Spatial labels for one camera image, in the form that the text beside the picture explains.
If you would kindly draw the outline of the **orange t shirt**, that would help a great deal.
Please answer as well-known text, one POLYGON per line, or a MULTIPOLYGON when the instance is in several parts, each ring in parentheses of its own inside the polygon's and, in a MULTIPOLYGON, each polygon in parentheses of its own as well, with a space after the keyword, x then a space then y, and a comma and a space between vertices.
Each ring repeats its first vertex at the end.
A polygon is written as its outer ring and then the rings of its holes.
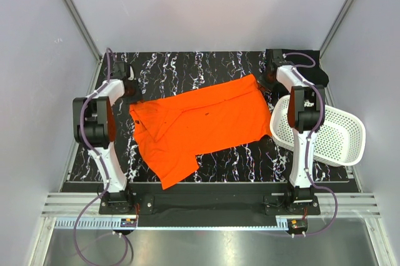
POLYGON ((131 104, 134 139, 168 189, 199 166, 203 154, 271 135, 271 113, 254 75, 172 97, 131 104))

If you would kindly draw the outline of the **white perforated plastic basket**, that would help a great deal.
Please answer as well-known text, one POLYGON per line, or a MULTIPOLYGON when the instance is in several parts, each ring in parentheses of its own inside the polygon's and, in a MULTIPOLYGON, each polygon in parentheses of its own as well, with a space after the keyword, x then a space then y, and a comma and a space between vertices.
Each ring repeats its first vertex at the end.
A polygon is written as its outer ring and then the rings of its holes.
MULTIPOLYGON (((278 100, 271 116, 270 130, 273 141, 287 150, 294 150, 293 130, 288 124, 289 96, 278 100)), ((358 164, 364 154, 366 130, 356 116, 326 106, 324 124, 317 133, 314 160, 340 167, 358 164)))

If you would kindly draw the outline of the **folded black t shirt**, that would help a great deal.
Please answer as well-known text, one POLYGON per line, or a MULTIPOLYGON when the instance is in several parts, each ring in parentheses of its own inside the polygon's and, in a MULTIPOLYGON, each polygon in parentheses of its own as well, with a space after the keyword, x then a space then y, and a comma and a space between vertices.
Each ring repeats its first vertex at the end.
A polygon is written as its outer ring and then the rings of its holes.
POLYGON ((264 78, 273 90, 283 89, 283 85, 277 80, 277 71, 279 63, 284 61, 284 66, 295 66, 308 81, 327 87, 329 77, 320 67, 319 54, 319 51, 314 50, 266 49, 264 78))

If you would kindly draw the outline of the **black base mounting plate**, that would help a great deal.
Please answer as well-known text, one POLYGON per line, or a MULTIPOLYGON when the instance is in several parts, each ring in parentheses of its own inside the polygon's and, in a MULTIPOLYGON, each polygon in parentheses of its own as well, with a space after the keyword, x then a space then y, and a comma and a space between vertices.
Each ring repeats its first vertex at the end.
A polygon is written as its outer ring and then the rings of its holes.
POLYGON ((138 217, 140 228, 213 229, 267 227, 277 216, 320 215, 317 199, 290 204, 286 183, 158 183, 130 185, 128 202, 101 199, 99 213, 138 217))

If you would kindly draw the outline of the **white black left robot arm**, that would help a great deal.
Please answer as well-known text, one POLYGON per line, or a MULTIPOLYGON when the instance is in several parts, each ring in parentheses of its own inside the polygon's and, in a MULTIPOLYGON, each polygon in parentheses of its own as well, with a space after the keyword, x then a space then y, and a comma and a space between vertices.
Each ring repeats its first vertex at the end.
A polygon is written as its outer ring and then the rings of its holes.
POLYGON ((116 62, 110 76, 90 95, 72 101, 74 139, 87 149, 102 178, 101 214, 127 214, 134 209, 134 195, 115 150, 113 105, 121 98, 127 104, 143 99, 133 66, 124 61, 116 62))

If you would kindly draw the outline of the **orange connector board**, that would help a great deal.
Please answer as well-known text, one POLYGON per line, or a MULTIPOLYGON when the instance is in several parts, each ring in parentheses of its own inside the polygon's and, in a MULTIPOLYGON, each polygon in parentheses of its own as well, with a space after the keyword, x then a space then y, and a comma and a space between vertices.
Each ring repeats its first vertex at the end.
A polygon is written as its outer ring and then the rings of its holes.
POLYGON ((138 219, 137 218, 122 218, 121 227, 136 227, 138 219))
POLYGON ((308 226, 306 219, 293 219, 290 222, 290 228, 292 229, 305 229, 308 226))

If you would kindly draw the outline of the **right orange connector board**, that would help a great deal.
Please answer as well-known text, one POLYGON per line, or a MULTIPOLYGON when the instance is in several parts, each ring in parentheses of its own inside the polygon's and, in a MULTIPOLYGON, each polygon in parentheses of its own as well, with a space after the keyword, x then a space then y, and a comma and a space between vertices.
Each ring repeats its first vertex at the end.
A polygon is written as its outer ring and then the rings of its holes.
POLYGON ((290 222, 290 228, 292 229, 305 229, 308 226, 306 219, 293 219, 290 222))

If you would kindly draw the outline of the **black marble pattern mat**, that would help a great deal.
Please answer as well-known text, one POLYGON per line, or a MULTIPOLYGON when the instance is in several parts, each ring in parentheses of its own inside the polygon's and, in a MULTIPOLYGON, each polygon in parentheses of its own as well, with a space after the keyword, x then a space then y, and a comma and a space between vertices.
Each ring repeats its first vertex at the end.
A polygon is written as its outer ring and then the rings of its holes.
MULTIPOLYGON (((134 66, 146 101, 258 75, 264 70, 263 51, 228 52, 119 52, 117 59, 134 66)), ((117 126, 115 148, 129 182, 159 182, 144 162, 134 140, 134 123, 123 100, 113 105, 117 126)), ((285 182, 292 152, 266 136, 259 142, 197 156, 199 168, 187 183, 285 182)))

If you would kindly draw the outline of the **left orange connector board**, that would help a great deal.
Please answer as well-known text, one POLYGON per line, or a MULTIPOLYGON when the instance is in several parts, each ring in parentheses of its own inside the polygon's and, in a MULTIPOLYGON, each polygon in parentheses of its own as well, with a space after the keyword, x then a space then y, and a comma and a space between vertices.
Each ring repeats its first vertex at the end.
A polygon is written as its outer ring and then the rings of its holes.
POLYGON ((121 227, 136 227, 138 219, 137 218, 122 218, 121 227))

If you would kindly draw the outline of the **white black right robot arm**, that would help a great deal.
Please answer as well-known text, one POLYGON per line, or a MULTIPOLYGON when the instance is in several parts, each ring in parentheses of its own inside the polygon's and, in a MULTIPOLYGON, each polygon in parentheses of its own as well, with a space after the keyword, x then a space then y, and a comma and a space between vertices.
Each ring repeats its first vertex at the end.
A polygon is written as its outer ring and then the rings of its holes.
POLYGON ((315 65, 316 61, 305 53, 285 54, 282 49, 270 49, 266 54, 266 69, 257 79, 266 90, 281 84, 289 92, 287 123, 294 136, 293 161, 287 191, 278 206, 290 213, 296 207, 306 209, 314 199, 314 145, 324 122, 325 93, 322 85, 313 84, 298 69, 315 65))

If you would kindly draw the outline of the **right aluminium corner post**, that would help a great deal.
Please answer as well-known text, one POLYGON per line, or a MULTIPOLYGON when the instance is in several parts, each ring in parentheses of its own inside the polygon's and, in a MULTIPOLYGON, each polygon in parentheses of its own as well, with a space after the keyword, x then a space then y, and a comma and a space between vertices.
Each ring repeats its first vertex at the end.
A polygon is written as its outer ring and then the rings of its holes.
POLYGON ((344 0, 331 28, 329 29, 324 41, 322 42, 321 48, 320 48, 320 58, 323 57, 323 55, 326 53, 330 43, 334 39, 337 31, 341 27, 341 24, 345 20, 349 10, 353 6, 356 0, 344 0))

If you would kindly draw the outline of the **aluminium front frame rail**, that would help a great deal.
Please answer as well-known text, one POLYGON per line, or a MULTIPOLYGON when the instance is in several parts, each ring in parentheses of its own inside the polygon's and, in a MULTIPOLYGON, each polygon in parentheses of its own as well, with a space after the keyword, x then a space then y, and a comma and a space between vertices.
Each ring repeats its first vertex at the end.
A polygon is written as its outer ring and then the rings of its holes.
MULTIPOLYGON (((261 211, 253 215, 248 210, 173 210, 165 216, 156 213, 155 199, 150 198, 131 214, 100 214, 100 202, 92 205, 92 194, 51 193, 46 199, 42 217, 53 218, 59 229, 113 230, 189 230, 189 231, 287 231, 289 223, 299 216, 289 212, 261 211), (136 227, 121 227, 122 218, 137 218, 136 227)), ((318 194, 320 213, 308 213, 308 220, 329 222, 340 218, 378 218, 380 212, 371 194, 339 194, 334 199, 318 194)))

